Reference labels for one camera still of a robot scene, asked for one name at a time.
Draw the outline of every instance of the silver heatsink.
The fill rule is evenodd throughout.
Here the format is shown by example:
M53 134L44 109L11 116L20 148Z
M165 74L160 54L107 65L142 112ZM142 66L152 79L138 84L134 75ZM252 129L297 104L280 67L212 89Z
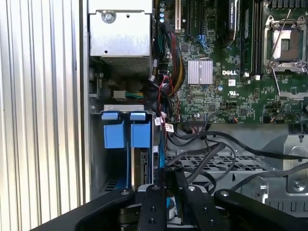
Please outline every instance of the silver heatsink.
M189 85L213 84L213 60L201 59L188 61Z

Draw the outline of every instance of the motherboard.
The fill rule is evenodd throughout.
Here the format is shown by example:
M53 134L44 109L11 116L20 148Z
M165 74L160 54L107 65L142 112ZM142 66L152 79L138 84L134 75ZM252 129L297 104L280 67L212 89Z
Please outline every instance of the motherboard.
M160 22L175 27L187 70L172 99L179 111L172 122L201 121L219 110L238 123L269 123L281 112L306 120L307 6L305 0L161 0ZM160 63L172 73L170 56ZM276 123L297 122L287 115Z

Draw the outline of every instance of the side panel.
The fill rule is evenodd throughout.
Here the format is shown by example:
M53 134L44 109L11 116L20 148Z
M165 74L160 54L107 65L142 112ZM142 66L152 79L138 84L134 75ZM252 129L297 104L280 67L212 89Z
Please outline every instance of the side panel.
M79 13L78 0L0 0L0 231L89 200Z

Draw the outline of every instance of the cpu socket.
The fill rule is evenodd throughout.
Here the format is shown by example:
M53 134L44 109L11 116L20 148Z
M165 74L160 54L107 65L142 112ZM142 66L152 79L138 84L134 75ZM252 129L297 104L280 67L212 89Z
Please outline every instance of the cpu socket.
M264 33L264 66L267 73L307 72L307 24L297 20L277 21L270 15Z

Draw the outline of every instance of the green circuit board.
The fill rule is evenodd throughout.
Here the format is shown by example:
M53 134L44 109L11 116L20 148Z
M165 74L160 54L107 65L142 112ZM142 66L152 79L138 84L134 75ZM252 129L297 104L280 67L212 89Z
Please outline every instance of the green circuit board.
M203 0L203 33L206 35L208 49L206 52L201 49L200 44L194 38L188 37L185 28L178 33L182 56L187 65L189 60L208 58L213 61L213 84L192 86L186 79L177 92L180 101L180 116L173 119L174 122L186 122L190 120L204 120L208 113L224 110L234 115L239 123L268 123L269 119L279 112L293 112L306 120L302 111L305 100L294 100L278 97L277 86L272 73L266 73L261 80L246 78L241 73L241 26L235 41L226 49L222 49L217 39L218 30L218 5L217 0ZM185 1L182 1L182 8L185 9ZM275 18L284 19L288 10L264 9L264 20L271 14ZM303 15L307 20L305 10L293 11L289 18L297 18ZM174 6L165 5L165 18L174 18ZM235 75L223 75L223 71L235 73ZM281 91L297 94L308 91L307 73L278 73L277 79ZM228 116L218 115L213 123L227 123ZM277 120L277 123L297 123L293 116L284 116Z

